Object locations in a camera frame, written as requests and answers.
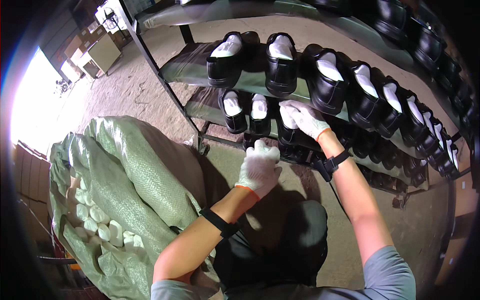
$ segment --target white work glove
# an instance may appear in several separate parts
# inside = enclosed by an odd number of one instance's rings
[[[318,137],[324,131],[330,129],[319,111],[311,106],[294,100],[282,101],[279,103],[295,121],[301,131],[318,141]]]
[[[277,147],[268,147],[264,141],[256,140],[255,148],[247,149],[235,186],[247,188],[257,195],[258,200],[262,199],[278,184],[282,167],[275,167],[275,164],[279,160]]]

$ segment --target concrete floor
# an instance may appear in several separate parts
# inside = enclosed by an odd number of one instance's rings
[[[456,132],[431,91],[416,76],[379,58],[322,23],[301,18],[270,16],[194,24],[191,25],[191,30],[197,42],[221,39],[229,31],[249,30],[256,31],[261,41],[265,42],[270,34],[283,31],[292,35],[297,50],[304,49],[310,43],[317,43],[342,51],[353,60],[361,59],[380,68],[386,75],[393,76],[431,107],[449,132]],[[149,30],[143,38],[159,66],[184,47],[178,27],[161,26]],[[86,79],[77,82],[58,117],[58,139],[63,138],[69,131],[83,132],[90,119],[95,116],[111,115],[130,115],[149,122],[174,141],[181,142],[192,137],[192,128],[173,105],[134,43],[123,49],[123,57],[109,73],[110,76],[103,75],[92,84]],[[195,91],[195,87],[182,83],[171,86],[183,104]],[[203,123],[201,120],[195,122],[197,126]],[[209,133],[238,139],[237,136],[229,135],[221,126],[211,126]],[[232,186],[238,178],[244,152],[214,142],[209,144],[211,149],[207,158],[221,176],[218,179],[212,178],[208,184],[215,186],[218,183],[216,180],[226,180],[228,185]],[[316,171],[283,162],[280,165],[284,169],[280,177],[281,188],[277,188],[275,192],[284,197],[271,196],[249,211],[248,220],[254,229],[249,232],[249,239],[256,244],[271,246],[277,236],[272,232],[281,228],[282,216],[291,202],[298,201],[285,199],[288,194],[285,191],[298,191],[302,197],[320,201],[328,213],[329,254],[318,274],[317,285],[362,288],[361,261],[353,230],[330,187]],[[210,192],[212,199],[218,197],[215,193],[221,192]],[[374,193],[395,246],[412,268],[417,281],[417,291],[420,291],[433,280],[431,276],[439,258],[440,241],[446,231],[446,187],[411,197],[403,210],[392,208],[393,195],[378,190],[374,190]]]

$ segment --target cardboard box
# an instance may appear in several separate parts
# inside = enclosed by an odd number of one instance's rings
[[[82,53],[85,53],[87,52],[88,48],[90,48],[93,43],[95,43],[95,41],[93,40],[87,40],[87,41],[82,41],[82,44],[80,46],[78,46],[78,49],[82,52]]]
[[[67,58],[71,59],[75,51],[78,49],[78,47],[81,44],[82,44],[82,40],[80,39],[80,37],[74,36],[70,44],[65,49],[65,55],[67,56]]]
[[[77,36],[82,40],[82,42],[87,42],[92,40],[92,35],[90,34],[90,30],[87,27],[84,27],[80,30],[80,33]]]
[[[99,27],[97,27],[97,29],[95,29],[92,32],[92,40],[93,41],[98,41],[106,33],[107,33],[107,31],[105,30],[105,27],[103,27],[103,25],[100,25]]]

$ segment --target metal shoe rack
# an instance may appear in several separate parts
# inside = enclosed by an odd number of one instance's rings
[[[163,88],[165,89],[165,91],[168,93],[168,95],[170,96],[170,98],[172,99],[173,103],[177,106],[177,108],[179,109],[179,111],[182,113],[182,115],[184,116],[184,118],[186,119],[186,121],[188,122],[188,124],[193,128],[195,134],[194,134],[194,146],[195,148],[201,153],[201,154],[206,154],[207,151],[208,151],[208,145],[205,145],[203,144],[203,140],[212,140],[212,141],[215,141],[215,142],[218,142],[218,143],[221,143],[221,144],[227,144],[227,145],[230,145],[230,146],[233,146],[233,147],[237,147],[237,148],[241,148],[243,149],[243,145],[242,143],[238,143],[238,142],[233,142],[233,141],[230,141],[230,140],[226,140],[226,139],[223,139],[223,138],[220,138],[220,137],[216,137],[216,136],[212,136],[212,135],[209,135],[207,134],[207,131],[208,131],[208,128],[210,126],[210,124],[212,124],[211,121],[208,121],[206,120],[206,123],[205,125],[202,127],[201,130],[198,129],[198,127],[195,125],[195,123],[192,121],[192,117],[189,115],[189,113],[187,112],[187,110],[185,109],[185,107],[182,105],[182,103],[179,101],[177,95],[175,94],[175,92],[172,90],[171,86],[169,85],[169,83],[164,79],[164,77],[162,76],[162,73],[160,71],[160,68],[159,66],[157,65],[157,63],[155,62],[154,58],[152,57],[148,47],[146,46],[144,40],[142,39],[142,36],[141,36],[141,25],[139,24],[139,22],[137,21],[136,18],[132,18],[131,15],[129,14],[128,10],[127,10],[127,6],[125,5],[125,2],[123,0],[114,0],[117,2],[117,7],[118,7],[118,10],[117,10],[117,13],[119,13],[123,20],[126,20],[126,26],[127,26],[127,29],[128,31],[130,32],[135,44],[137,45],[137,47],[140,49],[140,52],[142,53],[142,55],[145,57],[146,61],[148,62],[148,65],[150,66],[150,68],[152,69],[152,71],[154,72],[154,74],[156,75],[158,81],[160,82],[160,84],[163,86]],[[243,15],[243,16],[234,16],[233,18],[240,18],[240,17],[247,17],[246,15]],[[211,21],[211,20],[217,20],[217,19],[227,19],[227,18],[232,18],[232,17],[222,17],[222,16],[219,16],[218,18],[213,18],[213,19],[208,19],[208,20],[200,20],[200,21],[197,21],[197,22],[203,22],[203,21]],[[319,20],[319,19],[316,19],[316,21],[320,21],[320,22],[325,22],[325,23],[328,23],[328,19],[325,19],[325,20]],[[165,25],[178,25],[179,28],[180,28],[180,32],[182,34],[182,37],[183,37],[183,40],[185,42],[185,44],[189,44],[189,43],[194,43],[194,40],[193,40],[193,36],[192,36],[192,33],[190,31],[190,27],[188,26],[188,24],[192,24],[192,23],[195,23],[195,22],[189,22],[189,23],[182,23],[182,20],[179,20],[178,21],[180,24],[177,24],[177,23],[171,23],[171,24],[168,24],[168,23],[165,23]],[[342,26],[342,24],[340,23],[336,23],[334,24],[335,26]],[[363,42],[360,42],[363,46],[366,46],[367,48],[371,49],[373,52],[379,54],[380,56],[382,56],[383,58],[387,59],[388,61],[393,61],[395,59],[398,59],[398,56],[395,58],[389,54],[385,54],[385,51],[384,49],[382,49],[382,47],[379,47],[378,46],[378,43],[375,44],[375,42],[371,42],[369,39],[364,39]],[[396,61],[394,62],[394,64],[396,65],[401,65],[402,62],[401,61]],[[411,70],[411,67],[410,66],[404,66],[402,67],[404,70],[409,70],[410,72],[412,71]],[[428,82],[428,81],[431,81],[430,78],[425,78],[425,75],[422,74],[422,73],[416,73],[417,76],[419,76],[424,82]],[[434,91],[434,95],[438,95],[438,92],[436,92],[435,90],[438,90],[436,86],[433,86],[432,84],[428,84],[427,85],[432,89],[432,91]],[[436,96],[437,98],[437,101],[441,104],[441,106],[444,108],[444,110],[447,112],[447,114],[449,115],[450,119],[452,119],[452,121],[454,122],[454,124],[460,128],[459,126],[459,121],[458,121],[458,118],[455,119],[455,117],[452,115],[451,111],[448,111],[448,106],[446,106],[447,104],[444,103],[444,99],[441,100],[441,97],[439,96]],[[464,136],[464,137],[468,137],[468,134],[465,133],[465,132],[458,132],[457,134],[455,134],[453,137],[452,137],[452,141],[455,142],[456,140],[458,140],[461,136]],[[289,163],[292,163],[292,164],[297,164],[297,162],[295,161],[292,161],[288,158],[284,158],[282,157],[281,160],[283,161],[286,161],[286,162],[289,162]],[[466,170],[462,171],[461,173],[459,173],[457,176],[458,177],[461,177],[467,173],[470,172],[470,168],[467,168]],[[452,187],[453,183],[451,181],[448,181],[448,180],[443,180],[442,182],[439,182],[437,184],[434,184],[434,185],[430,185],[428,187],[427,190],[432,190],[432,189],[435,189],[437,187],[440,187],[440,186],[443,186],[445,184],[450,184],[450,187]],[[402,208],[405,206],[408,198],[414,194],[418,194],[418,193],[422,193],[422,192],[425,192],[427,190],[417,190],[417,191],[414,191],[414,192],[408,192],[408,193],[405,193],[405,192],[400,192],[400,191],[397,191],[397,190],[394,190],[394,189],[391,189],[391,188],[385,188],[385,187],[373,187],[373,188],[376,188],[376,189],[379,189],[379,190],[382,190],[382,191],[385,191],[385,192],[389,192],[391,194],[394,194],[396,196],[396,200],[397,200],[397,206],[399,208]]]

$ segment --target white tissue paper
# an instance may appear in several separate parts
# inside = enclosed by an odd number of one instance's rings
[[[442,139],[442,135],[440,134],[440,131],[442,130],[442,125],[441,124],[436,124],[434,126],[435,129],[435,135],[437,136],[438,143],[440,144],[440,147],[443,149],[444,148],[444,140]]]
[[[110,217],[96,205],[90,208],[90,216],[97,223],[108,224],[110,222]]]
[[[110,229],[110,243],[117,247],[123,246],[123,228],[121,225],[115,221],[111,220],[110,225],[108,226]]]
[[[260,94],[253,95],[250,116],[255,120],[265,119],[267,116],[267,101],[265,96]]]
[[[82,220],[82,221],[87,220],[87,218],[88,218],[88,208],[81,203],[77,204],[77,206],[75,207],[75,216],[79,220]]]
[[[110,229],[105,224],[97,224],[98,225],[98,236],[102,239],[102,241],[109,241],[110,240]]]
[[[225,94],[223,98],[223,106],[225,108],[225,114],[229,117],[233,117],[241,113],[238,95],[234,91],[230,91]]]
[[[455,164],[456,169],[458,170],[458,160],[456,158],[456,154],[458,153],[458,149],[455,149],[452,151],[453,155],[453,163]]]
[[[210,54],[211,57],[228,57],[237,54],[241,49],[241,40],[237,35],[230,35],[226,41],[218,45]]]
[[[298,125],[295,123],[294,119],[287,113],[285,107],[280,106],[280,116],[282,117],[283,125],[290,129],[297,129]]]
[[[384,94],[385,98],[387,98],[388,104],[393,107],[396,111],[402,112],[402,106],[400,105],[400,101],[395,95],[396,92],[396,84],[390,82],[389,84],[384,85]]]
[[[415,116],[415,118],[422,124],[425,124],[424,121],[423,121],[423,116],[421,115],[417,105],[415,105],[415,97],[412,96],[410,98],[407,99],[407,103],[408,103],[408,108],[410,109],[410,111],[412,112],[412,114]]]
[[[123,243],[125,244],[125,251],[126,252],[134,252],[133,236],[129,236],[129,237],[124,238]]]
[[[85,184],[85,181],[84,181],[84,178],[83,177],[80,177],[80,188],[82,190],[86,190],[87,189],[87,185]]]
[[[91,243],[91,244],[101,245],[102,244],[102,239],[98,235],[94,235],[94,236],[90,237],[88,242]]]
[[[343,81],[343,77],[336,68],[335,53],[327,52],[317,60],[317,69],[325,76],[335,81]]]
[[[142,237],[140,237],[139,235],[134,235],[133,236],[133,250],[135,252],[140,252],[144,249],[145,249],[145,247],[144,247],[144,243],[142,242]]]
[[[427,124],[428,130],[430,130],[432,134],[435,134],[435,131],[433,130],[432,122],[430,122],[430,117],[432,116],[432,114],[429,111],[427,111],[427,112],[424,112],[422,115],[423,115],[423,120],[425,121],[425,124]]]
[[[448,151],[448,158],[450,158],[450,161],[453,162],[453,155],[452,155],[452,140],[447,140],[447,151]]]
[[[124,238],[124,239],[127,238],[127,237],[133,236],[133,234],[131,234],[129,231],[124,231],[124,232],[122,233],[122,235],[123,235],[123,238]]]
[[[293,60],[292,43],[287,36],[277,36],[275,41],[268,46],[268,55],[278,59]]]
[[[93,236],[98,230],[98,225],[91,217],[88,217],[84,222],[84,229],[89,236]]]
[[[354,73],[355,79],[360,84],[362,89],[375,98],[378,98],[377,91],[370,81],[370,69],[366,65],[360,65],[356,70],[354,70]]]
[[[82,241],[88,241],[88,235],[83,227],[75,227],[75,231],[77,232],[78,236],[82,239]]]

